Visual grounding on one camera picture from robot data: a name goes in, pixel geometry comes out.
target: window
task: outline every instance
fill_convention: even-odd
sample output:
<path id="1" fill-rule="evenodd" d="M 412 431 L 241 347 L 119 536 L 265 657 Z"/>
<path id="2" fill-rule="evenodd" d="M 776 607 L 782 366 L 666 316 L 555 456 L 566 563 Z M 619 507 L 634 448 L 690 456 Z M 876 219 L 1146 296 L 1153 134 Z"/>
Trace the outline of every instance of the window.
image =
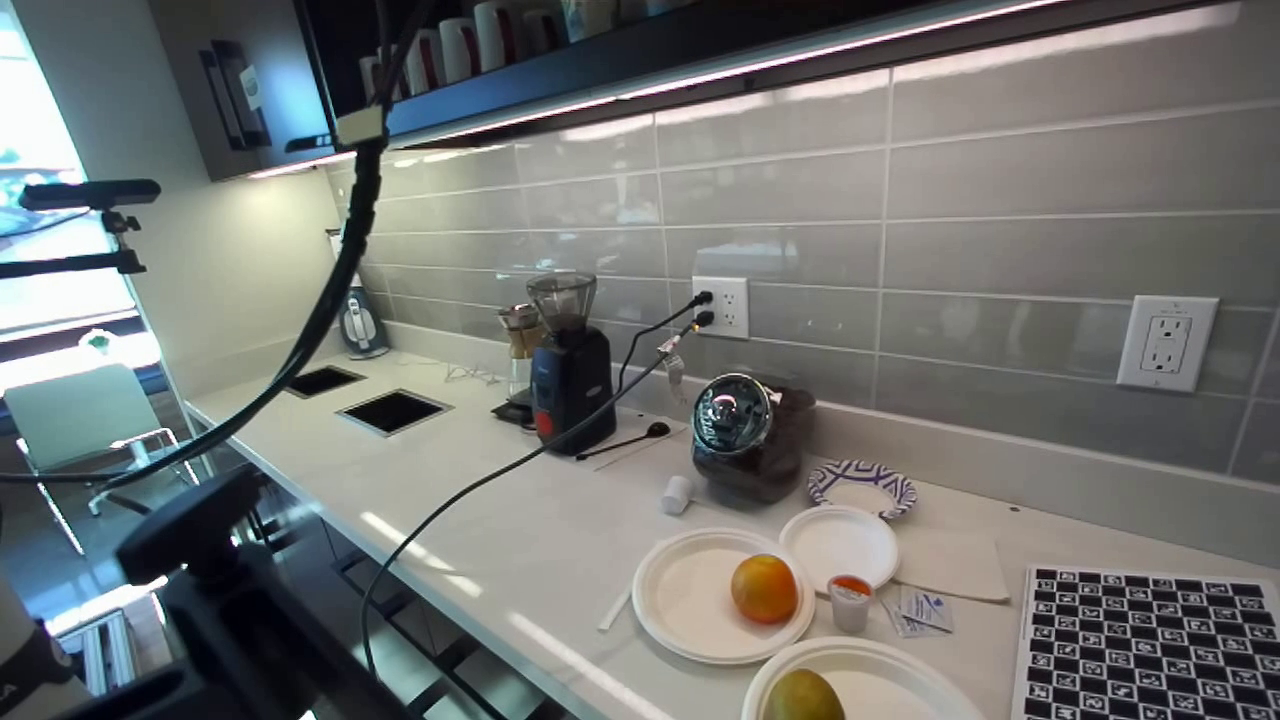
<path id="1" fill-rule="evenodd" d="M 0 262 L 108 251 L 111 240 L 97 212 L 22 212 L 15 204 L 28 181 L 82 181 L 82 169 L 12 0 L 0 0 L 0 87 Z M 131 306 L 131 286 L 116 273 L 0 279 L 0 340 L 131 316 Z"/>

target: black and white checkered mat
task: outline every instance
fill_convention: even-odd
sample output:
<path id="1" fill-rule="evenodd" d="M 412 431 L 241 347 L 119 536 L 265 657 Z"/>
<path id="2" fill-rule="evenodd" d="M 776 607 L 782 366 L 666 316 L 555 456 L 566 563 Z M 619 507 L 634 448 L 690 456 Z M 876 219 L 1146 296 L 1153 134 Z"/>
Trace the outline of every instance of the black and white checkered mat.
<path id="1" fill-rule="evenodd" d="M 1280 720 L 1280 641 L 1252 580 L 1030 568 L 1013 717 Z"/>

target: cabinet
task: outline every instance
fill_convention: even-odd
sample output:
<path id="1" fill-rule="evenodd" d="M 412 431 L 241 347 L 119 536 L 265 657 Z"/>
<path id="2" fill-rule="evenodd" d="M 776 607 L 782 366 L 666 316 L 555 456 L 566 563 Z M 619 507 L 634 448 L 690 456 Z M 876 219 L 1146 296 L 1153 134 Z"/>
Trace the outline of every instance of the cabinet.
<path id="1" fill-rule="evenodd" d="M 394 33 L 421 0 L 388 0 Z M 570 128 L 696 99 L 721 99 L 798 81 L 888 68 L 1049 33 L 1096 27 L 1215 0 L 496 0 L 541 4 L 558 38 L 562 7 L 603 4 L 608 33 L 555 44 L 517 63 L 399 95 L 388 108 L 391 140 L 460 144 L 517 131 Z M 294 0 L 337 134 L 369 108 L 361 61 L 375 52 L 369 0 Z M 439 0 L 471 24 L 477 0 Z"/>
<path id="2" fill-rule="evenodd" d="M 153 0 L 153 14 L 212 181 L 332 153 L 292 0 Z"/>

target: black coffee maker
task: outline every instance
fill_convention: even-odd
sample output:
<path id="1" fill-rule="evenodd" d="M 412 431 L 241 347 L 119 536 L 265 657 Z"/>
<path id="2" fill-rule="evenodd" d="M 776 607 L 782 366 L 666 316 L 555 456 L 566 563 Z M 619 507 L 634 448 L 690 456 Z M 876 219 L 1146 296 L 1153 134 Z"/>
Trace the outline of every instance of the black coffee maker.
<path id="1" fill-rule="evenodd" d="M 616 431 L 616 411 L 603 407 L 610 400 L 608 336 L 589 322 L 595 274 L 541 274 L 528 285 L 528 300 L 546 322 L 543 342 L 531 352 L 528 377 L 531 431 L 546 442 L 546 453 L 574 456 Z"/>
<path id="2" fill-rule="evenodd" d="M 690 400 L 690 464 L 715 501 L 776 502 L 802 464 L 812 390 L 742 370 L 715 377 Z"/>

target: food in bowl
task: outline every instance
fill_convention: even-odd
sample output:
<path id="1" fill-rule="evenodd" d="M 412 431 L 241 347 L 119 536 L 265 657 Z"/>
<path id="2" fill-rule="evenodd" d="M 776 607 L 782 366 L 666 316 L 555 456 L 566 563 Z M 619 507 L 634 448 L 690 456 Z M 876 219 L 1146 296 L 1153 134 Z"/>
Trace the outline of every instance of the food in bowl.
<path id="1" fill-rule="evenodd" d="M 843 720 L 843 705 L 821 672 L 792 669 L 771 685 L 763 720 Z"/>

